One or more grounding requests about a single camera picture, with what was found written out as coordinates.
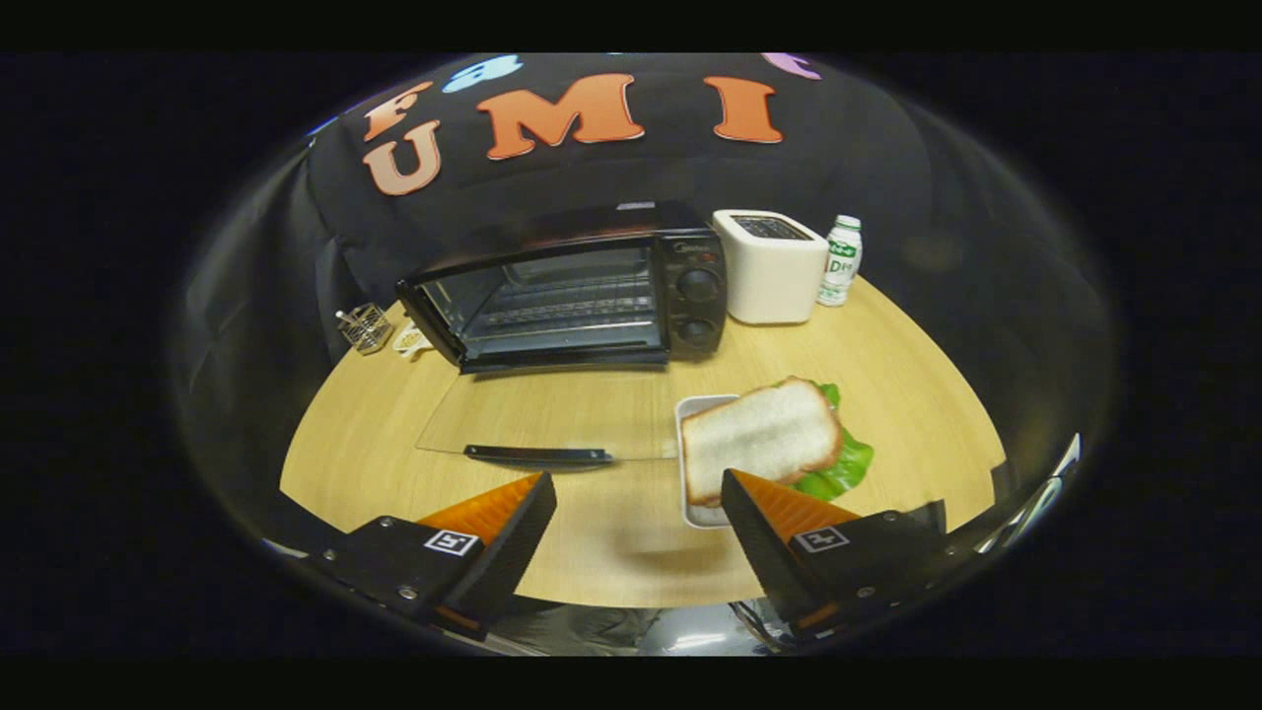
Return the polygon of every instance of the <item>lettuce leaf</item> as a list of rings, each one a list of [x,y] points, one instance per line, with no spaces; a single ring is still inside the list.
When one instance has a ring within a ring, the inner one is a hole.
[[[842,393],[835,385],[820,385],[814,381],[811,381],[811,385],[824,393],[824,397],[832,404],[833,410],[838,409],[842,402]],[[820,501],[832,502],[863,483],[863,478],[867,475],[868,467],[872,465],[872,458],[876,451],[867,444],[854,439],[851,431],[844,428],[842,429],[842,435],[844,443],[842,445],[842,455],[838,457],[837,463],[828,469],[811,472],[803,477],[794,484],[796,491]]]

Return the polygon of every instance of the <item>wire basket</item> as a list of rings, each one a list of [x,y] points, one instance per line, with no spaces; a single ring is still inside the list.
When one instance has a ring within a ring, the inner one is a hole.
[[[360,354],[367,354],[385,347],[394,325],[376,303],[367,303],[342,314],[337,329]]]

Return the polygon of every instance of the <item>wooden table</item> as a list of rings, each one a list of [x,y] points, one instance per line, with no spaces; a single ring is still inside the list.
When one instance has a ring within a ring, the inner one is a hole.
[[[387,317],[406,323],[395,303]],[[429,349],[348,352],[294,435],[280,491],[350,532],[419,520],[525,475],[464,445],[603,448],[610,468],[554,475],[557,513],[517,594],[569,604],[674,608],[762,597],[731,528],[688,527],[674,409],[786,376],[834,382],[843,425],[872,445],[867,479],[835,503],[858,515],[944,501],[948,530],[993,501],[994,426],[941,349],[863,279],[806,323],[728,318],[718,352],[658,372],[459,376]]]

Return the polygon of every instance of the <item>slice of bread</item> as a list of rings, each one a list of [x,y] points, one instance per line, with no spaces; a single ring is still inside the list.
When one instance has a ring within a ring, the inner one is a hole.
[[[819,388],[789,378],[680,422],[688,503],[717,508],[724,469],[793,486],[827,469],[846,440]]]

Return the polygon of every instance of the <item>white tray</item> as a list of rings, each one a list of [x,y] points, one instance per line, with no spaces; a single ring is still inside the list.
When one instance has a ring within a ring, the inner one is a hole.
[[[698,412],[704,412],[718,407],[726,402],[740,400],[738,395],[712,395],[707,397],[689,397],[680,400],[675,405],[675,441],[679,446],[679,503],[684,509],[684,522],[694,528],[713,530],[731,527],[727,513],[722,508],[705,508],[703,506],[688,504],[688,473],[684,462],[684,417],[690,417]]]

